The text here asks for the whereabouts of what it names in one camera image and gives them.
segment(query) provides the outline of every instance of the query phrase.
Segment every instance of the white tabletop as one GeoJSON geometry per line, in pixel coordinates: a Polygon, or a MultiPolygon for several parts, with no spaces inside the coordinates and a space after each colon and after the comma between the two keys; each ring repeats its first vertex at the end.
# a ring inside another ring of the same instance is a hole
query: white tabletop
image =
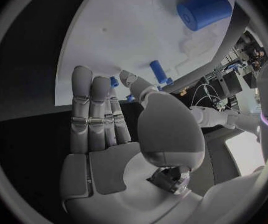
{"type": "MultiPolygon", "coordinates": [[[[159,60],[173,80],[209,62],[227,31],[230,17],[199,31],[189,30],[177,14],[185,0],[84,0],[66,34],[55,84],[55,105],[72,103],[75,66],[94,75],[116,76],[125,69],[157,84],[149,64],[159,60]]],[[[234,0],[228,0],[233,6],[234,0]]],[[[121,83],[120,100],[129,94],[121,83]]]]}

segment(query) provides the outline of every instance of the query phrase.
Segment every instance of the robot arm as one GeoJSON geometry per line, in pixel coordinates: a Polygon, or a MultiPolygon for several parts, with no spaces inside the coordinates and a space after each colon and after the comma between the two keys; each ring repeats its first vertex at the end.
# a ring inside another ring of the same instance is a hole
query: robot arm
{"type": "Polygon", "coordinates": [[[219,112],[213,108],[191,106],[191,113],[200,127],[214,127],[218,124],[234,129],[238,128],[259,135],[260,119],[255,116],[245,115],[235,110],[219,112]]]}

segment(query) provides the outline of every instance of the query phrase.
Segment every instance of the blue object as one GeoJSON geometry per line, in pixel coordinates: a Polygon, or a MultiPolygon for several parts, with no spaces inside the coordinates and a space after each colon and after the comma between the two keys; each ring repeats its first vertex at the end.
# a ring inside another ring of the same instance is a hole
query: blue object
{"type": "Polygon", "coordinates": [[[110,80],[111,80],[111,87],[114,88],[114,87],[117,87],[119,85],[118,80],[114,76],[110,77],[110,80]]]}
{"type": "Polygon", "coordinates": [[[127,99],[128,102],[132,102],[134,100],[134,97],[133,97],[133,95],[128,95],[126,97],[126,99],[127,99]]]}
{"type": "Polygon", "coordinates": [[[172,80],[171,77],[169,77],[169,78],[167,79],[166,84],[167,84],[167,85],[171,85],[171,86],[174,84],[174,83],[173,83],[173,80],[172,80]]]}
{"type": "Polygon", "coordinates": [[[188,0],[178,4],[177,11],[186,26],[197,31],[229,17],[232,8],[228,0],[188,0]]]}
{"type": "Polygon", "coordinates": [[[165,74],[165,72],[163,71],[159,61],[153,61],[152,63],[150,63],[150,67],[153,70],[158,82],[160,84],[165,83],[167,81],[167,76],[165,74]]]}

